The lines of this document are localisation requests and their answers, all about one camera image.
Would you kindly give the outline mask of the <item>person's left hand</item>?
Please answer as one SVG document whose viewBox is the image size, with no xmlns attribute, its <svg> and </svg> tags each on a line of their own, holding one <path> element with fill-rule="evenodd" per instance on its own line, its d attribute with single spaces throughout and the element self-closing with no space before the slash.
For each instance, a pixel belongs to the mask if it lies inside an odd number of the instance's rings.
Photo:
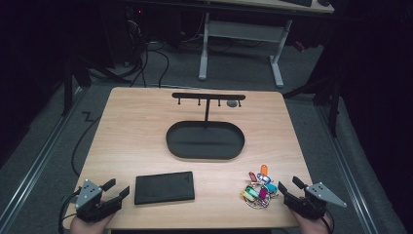
<svg viewBox="0 0 413 234">
<path fill-rule="evenodd" d="M 103 234 L 114 214 L 111 214 L 98 222 L 85 222 L 75 216 L 70 224 L 70 234 Z"/>
</svg>

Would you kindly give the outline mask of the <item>black keyboard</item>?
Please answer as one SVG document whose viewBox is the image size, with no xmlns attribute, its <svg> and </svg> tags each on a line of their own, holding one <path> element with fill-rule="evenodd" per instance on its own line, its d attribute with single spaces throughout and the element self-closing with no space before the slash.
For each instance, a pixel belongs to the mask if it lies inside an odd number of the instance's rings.
<svg viewBox="0 0 413 234">
<path fill-rule="evenodd" d="M 312 0 L 280 0 L 286 3 L 295 4 L 303 7 L 312 7 Z"/>
</svg>

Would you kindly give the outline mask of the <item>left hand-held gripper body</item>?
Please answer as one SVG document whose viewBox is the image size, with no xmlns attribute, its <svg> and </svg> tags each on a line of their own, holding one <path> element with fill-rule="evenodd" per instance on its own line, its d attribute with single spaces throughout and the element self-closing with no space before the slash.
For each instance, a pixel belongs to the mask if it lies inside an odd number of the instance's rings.
<svg viewBox="0 0 413 234">
<path fill-rule="evenodd" d="M 122 208 L 122 200 L 118 200 L 117 197 L 101 202 L 104 191 L 100 186 L 89 179 L 86 179 L 81 186 L 75 210 L 77 216 L 85 222 L 98 222 Z"/>
</svg>

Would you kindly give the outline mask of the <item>black metal stand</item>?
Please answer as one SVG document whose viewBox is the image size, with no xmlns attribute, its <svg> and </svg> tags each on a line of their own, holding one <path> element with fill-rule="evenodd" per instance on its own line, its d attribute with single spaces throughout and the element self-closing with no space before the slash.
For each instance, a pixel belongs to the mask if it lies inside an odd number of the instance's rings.
<svg viewBox="0 0 413 234">
<path fill-rule="evenodd" d="M 86 58 L 76 55 L 70 55 L 64 65 L 63 87 L 64 87 L 64 101 L 62 115 L 66 116 L 73 105 L 73 80 L 81 88 L 89 88 L 92 85 L 92 78 L 89 74 L 89 69 L 92 68 L 103 74 L 110 80 L 120 83 L 128 83 L 128 80 L 122 78 L 120 75 L 109 71 L 102 65 L 92 62 Z"/>
<path fill-rule="evenodd" d="M 313 104 L 315 106 L 328 104 L 328 130 L 334 137 L 337 137 L 336 121 L 339 114 L 338 105 L 342 81 L 343 75 L 338 66 L 322 67 L 317 65 L 305 85 L 282 96 L 284 98 L 293 98 L 300 94 L 314 94 Z"/>
</svg>

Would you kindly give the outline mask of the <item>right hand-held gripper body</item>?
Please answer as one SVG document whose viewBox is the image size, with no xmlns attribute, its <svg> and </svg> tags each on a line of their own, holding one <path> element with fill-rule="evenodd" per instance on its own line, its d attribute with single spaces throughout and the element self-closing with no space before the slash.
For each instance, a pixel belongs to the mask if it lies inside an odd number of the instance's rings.
<svg viewBox="0 0 413 234">
<path fill-rule="evenodd" d="M 303 190 L 305 196 L 302 199 L 290 193 L 290 196 L 284 196 L 283 203 L 304 218 L 316 220 L 324 217 L 327 203 L 342 208 L 347 207 L 347 203 L 334 194 L 322 182 L 311 186 L 307 185 Z"/>
</svg>

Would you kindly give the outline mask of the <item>black key holder with tray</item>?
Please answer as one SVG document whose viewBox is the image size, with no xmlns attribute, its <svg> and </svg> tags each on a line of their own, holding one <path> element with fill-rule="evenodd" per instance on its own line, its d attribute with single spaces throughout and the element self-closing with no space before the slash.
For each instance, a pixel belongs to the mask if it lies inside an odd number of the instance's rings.
<svg viewBox="0 0 413 234">
<path fill-rule="evenodd" d="M 196 99 L 198 104 L 206 102 L 205 119 L 203 121 L 179 121 L 167 131 L 166 141 L 169 151 L 182 159 L 231 160 L 236 158 L 244 148 L 243 131 L 230 122 L 210 121 L 210 102 L 222 100 L 234 102 L 241 107 L 245 95 L 173 93 L 178 102 L 185 99 Z"/>
</svg>

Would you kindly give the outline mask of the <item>bunch of colourful key tags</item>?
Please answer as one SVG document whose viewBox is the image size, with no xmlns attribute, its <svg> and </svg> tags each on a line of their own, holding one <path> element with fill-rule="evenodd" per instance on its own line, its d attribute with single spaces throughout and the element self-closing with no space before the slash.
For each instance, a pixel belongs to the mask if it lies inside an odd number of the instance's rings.
<svg viewBox="0 0 413 234">
<path fill-rule="evenodd" d="M 268 166 L 263 164 L 258 173 L 249 172 L 249 183 L 241 191 L 244 202 L 253 209 L 267 208 L 273 199 L 276 199 L 278 187 L 269 177 Z"/>
</svg>

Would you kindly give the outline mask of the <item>person's right hand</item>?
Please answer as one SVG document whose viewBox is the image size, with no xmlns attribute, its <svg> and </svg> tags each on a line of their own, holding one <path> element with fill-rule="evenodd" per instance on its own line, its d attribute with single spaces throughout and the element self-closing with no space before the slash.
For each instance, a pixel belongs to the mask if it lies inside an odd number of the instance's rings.
<svg viewBox="0 0 413 234">
<path fill-rule="evenodd" d="M 294 210 L 290 210 L 292 215 L 298 222 L 301 234 L 330 234 L 329 229 L 332 228 L 332 220 L 326 214 L 323 218 L 317 220 L 306 219 Z"/>
</svg>

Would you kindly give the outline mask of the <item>aluminium floor rail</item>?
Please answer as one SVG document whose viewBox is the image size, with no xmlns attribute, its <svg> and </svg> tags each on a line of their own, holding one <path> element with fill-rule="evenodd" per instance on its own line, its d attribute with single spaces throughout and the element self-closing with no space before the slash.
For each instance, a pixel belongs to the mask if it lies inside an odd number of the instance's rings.
<svg viewBox="0 0 413 234">
<path fill-rule="evenodd" d="M 9 161 L 0 169 L 0 232 L 6 233 L 13 225 L 39 176 L 48 164 L 74 108 L 87 93 L 87 88 L 76 88 L 73 103 L 62 115 L 63 89 L 32 122 Z"/>
<path fill-rule="evenodd" d="M 375 221 L 373 220 L 370 210 L 367 207 L 364 196 L 357 185 L 356 179 L 351 171 L 351 168 L 346 160 L 344 151 L 339 143 L 337 137 L 335 137 L 328 125 L 327 111 L 323 107 L 317 107 L 316 112 L 322 121 L 323 128 L 326 131 L 329 141 L 334 151 L 334 158 L 337 162 L 339 172 L 342 175 L 343 181 L 349 192 L 349 196 L 352 201 L 352 206 L 357 213 L 357 217 L 364 230 L 365 234 L 378 234 L 378 229 Z"/>
</svg>

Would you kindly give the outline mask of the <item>white-legged desk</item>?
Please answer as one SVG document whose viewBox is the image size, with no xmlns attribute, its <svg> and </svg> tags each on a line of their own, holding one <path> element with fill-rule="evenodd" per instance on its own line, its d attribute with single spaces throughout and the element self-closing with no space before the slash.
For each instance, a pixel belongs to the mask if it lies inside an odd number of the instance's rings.
<svg viewBox="0 0 413 234">
<path fill-rule="evenodd" d="M 323 7 L 318 0 L 312 0 L 312 7 L 303 7 L 295 4 L 286 3 L 280 0 L 206 0 L 206 5 L 212 7 L 218 3 L 231 6 L 247 7 L 252 9 L 257 7 L 259 10 L 277 10 L 282 13 L 300 13 L 328 16 L 333 14 L 335 9 L 331 6 Z M 276 43 L 275 53 L 269 56 L 269 63 L 272 68 L 275 84 L 278 88 L 283 87 L 283 79 L 279 67 L 279 59 L 282 54 L 285 41 L 292 25 L 292 18 L 287 18 L 283 25 L 271 26 L 262 23 L 234 22 L 224 19 L 210 19 L 209 13 L 205 14 L 203 49 L 200 60 L 199 79 L 207 78 L 208 65 L 208 39 L 210 37 L 241 39 L 257 42 Z"/>
</svg>

